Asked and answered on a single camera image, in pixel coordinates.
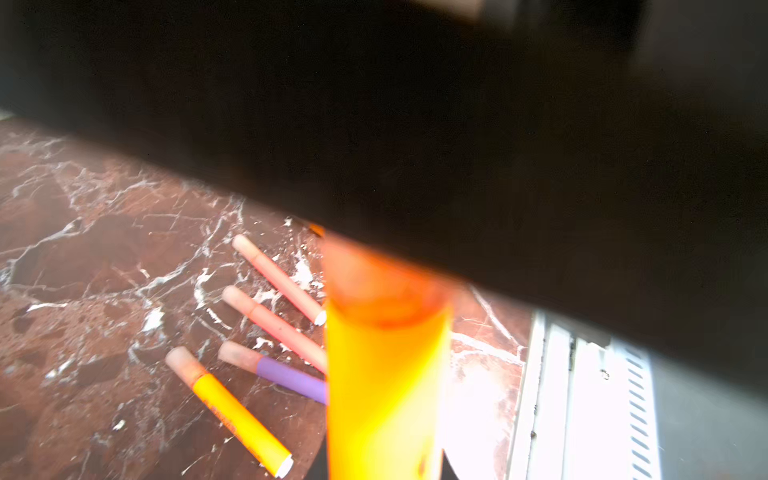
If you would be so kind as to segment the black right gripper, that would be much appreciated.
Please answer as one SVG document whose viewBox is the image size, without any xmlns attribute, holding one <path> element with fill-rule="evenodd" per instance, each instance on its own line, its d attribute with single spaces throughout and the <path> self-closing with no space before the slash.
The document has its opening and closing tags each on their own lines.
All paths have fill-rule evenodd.
<svg viewBox="0 0 768 480">
<path fill-rule="evenodd" d="M 767 391 L 763 1 L 5 1 L 1 105 Z"/>
</svg>

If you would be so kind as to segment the orange pen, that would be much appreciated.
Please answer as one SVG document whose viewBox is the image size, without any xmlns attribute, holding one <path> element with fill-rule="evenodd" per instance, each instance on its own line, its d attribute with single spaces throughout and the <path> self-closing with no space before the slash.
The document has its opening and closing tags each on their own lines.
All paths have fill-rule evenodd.
<svg viewBox="0 0 768 480">
<path fill-rule="evenodd" d="M 323 269 L 330 478 L 439 478 L 448 283 L 331 232 Z"/>
<path fill-rule="evenodd" d="M 173 348 L 165 362 L 274 478 L 287 476 L 292 453 L 188 349 Z"/>
<path fill-rule="evenodd" d="M 309 227 L 309 229 L 313 233 L 315 233 L 319 237 L 324 237 L 325 236 L 325 229 L 322 226 L 314 224 L 314 223 L 309 223 L 308 227 Z"/>
</svg>

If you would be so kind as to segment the thick pink marker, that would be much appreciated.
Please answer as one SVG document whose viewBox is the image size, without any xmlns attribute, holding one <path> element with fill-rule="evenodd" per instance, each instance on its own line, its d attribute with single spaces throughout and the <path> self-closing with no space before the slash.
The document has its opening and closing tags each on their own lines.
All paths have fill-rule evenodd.
<svg viewBox="0 0 768 480">
<path fill-rule="evenodd" d="M 298 354 L 304 361 L 323 374 L 327 374 L 328 359 L 325 350 L 301 331 L 297 331 L 289 323 L 235 286 L 227 286 L 223 290 L 222 299 L 285 347 Z"/>
</svg>

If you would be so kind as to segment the thin pink pen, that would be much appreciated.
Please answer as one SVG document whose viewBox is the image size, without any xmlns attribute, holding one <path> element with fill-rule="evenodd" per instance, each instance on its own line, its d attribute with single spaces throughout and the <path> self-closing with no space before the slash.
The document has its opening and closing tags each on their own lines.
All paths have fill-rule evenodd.
<svg viewBox="0 0 768 480">
<path fill-rule="evenodd" d="M 236 235 L 233 248 L 316 326 L 327 321 L 323 307 L 295 283 L 273 260 L 244 235 Z"/>
</svg>

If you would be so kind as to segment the purple marker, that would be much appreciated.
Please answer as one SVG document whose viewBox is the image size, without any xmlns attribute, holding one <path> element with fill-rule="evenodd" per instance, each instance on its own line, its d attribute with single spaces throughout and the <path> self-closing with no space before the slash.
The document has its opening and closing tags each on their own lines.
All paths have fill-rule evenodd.
<svg viewBox="0 0 768 480">
<path fill-rule="evenodd" d="M 225 341 L 218 358 L 230 365 L 269 380 L 323 405 L 328 404 L 328 388 L 324 380 L 294 369 L 232 341 Z"/>
</svg>

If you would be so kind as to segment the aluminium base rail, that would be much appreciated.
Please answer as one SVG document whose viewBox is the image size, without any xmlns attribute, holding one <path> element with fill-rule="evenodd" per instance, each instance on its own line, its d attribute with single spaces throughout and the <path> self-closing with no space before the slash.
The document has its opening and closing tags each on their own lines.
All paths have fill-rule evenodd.
<svg viewBox="0 0 768 480">
<path fill-rule="evenodd" d="M 506 476 L 661 478 L 648 351 L 536 311 Z"/>
</svg>

